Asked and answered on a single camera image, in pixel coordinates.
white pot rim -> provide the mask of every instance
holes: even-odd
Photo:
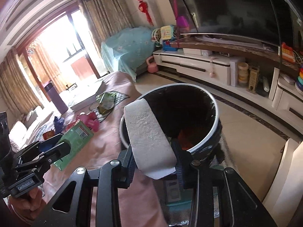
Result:
[[[204,143],[206,143],[212,137],[212,135],[215,133],[215,131],[216,131],[217,127],[218,127],[218,123],[219,123],[219,108],[218,108],[217,102],[216,102],[216,100],[215,100],[215,98],[213,97],[212,94],[210,94],[206,89],[204,89],[204,88],[202,88],[202,87],[200,87],[198,85],[194,85],[194,84],[190,84],[190,83],[172,83],[172,84],[167,84],[167,85],[163,85],[161,87],[152,89],[151,91],[148,91],[144,95],[141,95],[140,97],[138,97],[137,100],[144,98],[144,96],[148,95],[149,93],[151,93],[151,92],[153,92],[155,90],[166,88],[166,87],[170,87],[170,86],[179,86],[179,85],[192,86],[192,87],[195,87],[195,88],[198,88],[198,89],[202,90],[203,92],[205,92],[210,97],[210,99],[213,101],[213,103],[215,105],[216,117],[215,117],[214,123],[213,123],[210,131],[205,136],[205,138],[203,138],[202,141],[200,141],[197,145],[195,145],[192,148],[190,148],[189,150],[187,150],[187,151],[193,153],[193,152],[195,152],[198,148],[200,148]],[[122,124],[123,124],[123,122],[124,122],[124,115],[122,116],[121,121],[120,121],[119,135],[120,135],[120,138],[121,138],[121,141],[122,141],[123,145],[126,148],[128,148],[129,144],[126,142],[126,140],[125,140],[125,138],[124,138],[124,136],[122,134]]]

wooden shelf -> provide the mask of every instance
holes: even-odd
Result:
[[[171,42],[170,45],[174,48],[178,48],[176,40]],[[273,67],[279,68],[292,77],[296,78],[298,76],[299,66],[285,60],[282,60],[282,65],[280,66],[280,57],[276,52],[269,52],[245,46],[202,42],[194,37],[180,39],[179,48],[210,50],[243,56],[248,59],[259,60],[260,62],[271,64]]]

beige curtain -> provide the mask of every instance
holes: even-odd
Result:
[[[0,92],[8,108],[16,115],[27,114],[37,106],[43,107],[34,86],[26,78],[15,49],[10,50],[0,64]]]
[[[27,48],[27,52],[42,84],[51,80],[59,93],[66,90],[66,85],[70,83],[64,79],[58,65],[38,38]]]
[[[78,3],[100,56],[102,41],[133,27],[125,0],[78,0]]]

human hand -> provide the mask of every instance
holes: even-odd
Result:
[[[34,188],[28,193],[28,199],[9,196],[9,203],[14,207],[17,214],[30,220],[36,219],[46,202],[42,199],[42,191]]]

pink hanging strap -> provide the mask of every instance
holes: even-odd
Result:
[[[177,24],[177,44],[178,44],[178,48],[180,48],[180,46],[179,46],[180,34],[179,34],[179,26],[178,26],[178,5],[177,5],[177,0],[174,0],[174,14],[175,14],[175,19],[176,19],[176,24]]]

